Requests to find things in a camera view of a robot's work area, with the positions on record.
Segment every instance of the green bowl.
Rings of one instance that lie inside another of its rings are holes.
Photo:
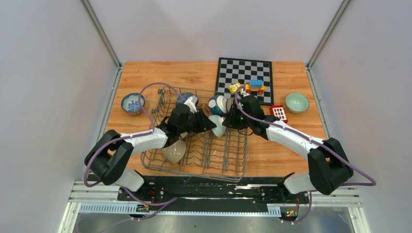
[[[300,93],[290,93],[286,96],[286,107],[293,113],[302,113],[309,108],[309,100]]]

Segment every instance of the chessboard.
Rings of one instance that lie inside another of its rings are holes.
[[[234,97],[227,89],[234,83],[245,85],[249,80],[262,80],[266,87],[263,94],[252,92],[260,104],[273,105],[273,78],[272,62],[255,61],[236,58],[219,58],[218,75],[216,79],[216,91],[222,93],[225,98]]]

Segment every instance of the gray floor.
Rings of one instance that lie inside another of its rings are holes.
[[[299,212],[303,216],[306,207]],[[78,217],[81,233],[97,233],[123,219],[120,214],[82,214]],[[141,222],[127,221],[106,233],[354,233],[347,208],[316,207],[304,222],[289,226],[274,217],[155,216]]]

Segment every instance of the blue toy block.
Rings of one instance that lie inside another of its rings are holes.
[[[263,85],[262,80],[251,80],[249,81],[249,88],[250,89],[261,89]]]

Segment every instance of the dish rack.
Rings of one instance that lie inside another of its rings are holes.
[[[175,87],[180,93],[195,94],[202,108],[209,116],[209,99],[218,93],[215,91],[197,90]],[[170,116],[176,107],[177,94],[169,87],[158,90],[160,94],[157,107],[152,109],[155,125],[160,124],[164,117]],[[186,152],[176,164],[168,162],[162,154],[162,149],[147,150],[141,154],[143,166],[150,170],[172,172],[181,175],[197,176],[221,181],[238,182],[246,171],[247,129],[226,129],[225,135],[216,137],[212,130],[188,134],[183,140]]]

